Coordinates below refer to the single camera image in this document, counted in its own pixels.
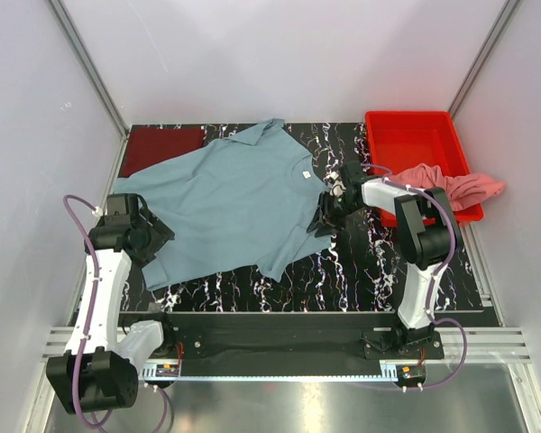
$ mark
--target red plastic tray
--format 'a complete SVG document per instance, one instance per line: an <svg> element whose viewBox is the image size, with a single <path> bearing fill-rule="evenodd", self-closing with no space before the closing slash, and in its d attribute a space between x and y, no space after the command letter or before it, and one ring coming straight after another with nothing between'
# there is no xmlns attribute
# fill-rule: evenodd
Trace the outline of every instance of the red plastic tray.
<svg viewBox="0 0 541 433"><path fill-rule="evenodd" d="M400 173L423 162L438 165L445 176L469 174L453 120L445 111L369 111L365 119L373 164ZM475 205L454 216L465 224L482 219L483 210ZM388 212L381 211L381 222L397 226L397 219Z"/></svg>

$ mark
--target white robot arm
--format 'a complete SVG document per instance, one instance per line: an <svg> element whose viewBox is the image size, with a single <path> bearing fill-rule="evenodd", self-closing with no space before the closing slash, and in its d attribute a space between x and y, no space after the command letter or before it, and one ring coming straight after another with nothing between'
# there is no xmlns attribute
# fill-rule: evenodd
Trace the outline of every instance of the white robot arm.
<svg viewBox="0 0 541 433"><path fill-rule="evenodd" d="M452 242L447 225L454 230L454 248L463 244L445 191L433 188L424 192L443 208L449 221L444 221L438 209L421 195L366 175L358 161L345 164L330 176L330 182L331 188L321 195L308 232L316 230L316 236L320 236L344 230L345 218L364 207L377 207L397 217L400 251L408 262L407 281L396 326L384 346L407 356L420 351L433 342L435 334L431 317L438 282L445 271L442 263ZM426 217L434 218L434 224L425 226ZM436 284L431 285L433 278Z"/></svg>
<svg viewBox="0 0 541 433"><path fill-rule="evenodd" d="M147 208L142 197L116 194L108 197L106 214L87 239L96 261L87 256L77 324L64 355L50 358L46 365L46 376L67 413L76 413L78 406L81 412L133 406L138 378L149 357L167 355L176 343L175 330L164 313L132 325L120 343L116 332L131 267L151 262L174 239L174 233Z"/></svg>

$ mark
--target white panel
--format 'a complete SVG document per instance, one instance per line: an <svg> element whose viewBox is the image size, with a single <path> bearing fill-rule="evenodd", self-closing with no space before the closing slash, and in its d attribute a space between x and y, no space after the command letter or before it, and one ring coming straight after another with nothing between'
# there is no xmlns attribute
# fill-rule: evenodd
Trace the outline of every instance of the white panel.
<svg viewBox="0 0 541 433"><path fill-rule="evenodd" d="M65 0L128 123L446 110L503 0Z"/></svg>
<svg viewBox="0 0 541 433"><path fill-rule="evenodd" d="M541 384L541 0L523 2L456 121L472 170L507 181L477 225L503 314Z"/></svg>
<svg viewBox="0 0 541 433"><path fill-rule="evenodd" d="M22 431L84 260L62 196L100 203L119 145L47 3L0 0L0 432Z"/></svg>

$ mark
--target metal floor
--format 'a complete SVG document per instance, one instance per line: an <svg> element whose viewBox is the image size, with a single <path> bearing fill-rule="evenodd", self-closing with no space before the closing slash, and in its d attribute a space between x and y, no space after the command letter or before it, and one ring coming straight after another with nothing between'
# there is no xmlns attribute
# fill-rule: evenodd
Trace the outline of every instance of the metal floor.
<svg viewBox="0 0 541 433"><path fill-rule="evenodd" d="M429 382L448 374L429 365ZM382 392L358 383L179 382L168 388L176 433L482 433L527 432L505 365L466 365L444 388ZM371 386L389 386L372 384ZM117 410L108 433L146 433L156 427L161 398L141 390L135 406ZM55 399L47 432L88 432Z"/></svg>

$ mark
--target cable connector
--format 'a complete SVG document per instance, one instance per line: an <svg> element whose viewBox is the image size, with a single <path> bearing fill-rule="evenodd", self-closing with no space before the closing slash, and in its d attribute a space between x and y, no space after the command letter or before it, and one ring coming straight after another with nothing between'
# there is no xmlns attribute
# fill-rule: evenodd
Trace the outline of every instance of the cable connector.
<svg viewBox="0 0 541 433"><path fill-rule="evenodd" d="M94 215L95 217L103 217L105 214L105 210L102 209L100 206L96 206L95 209L92 211L92 215Z"/></svg>

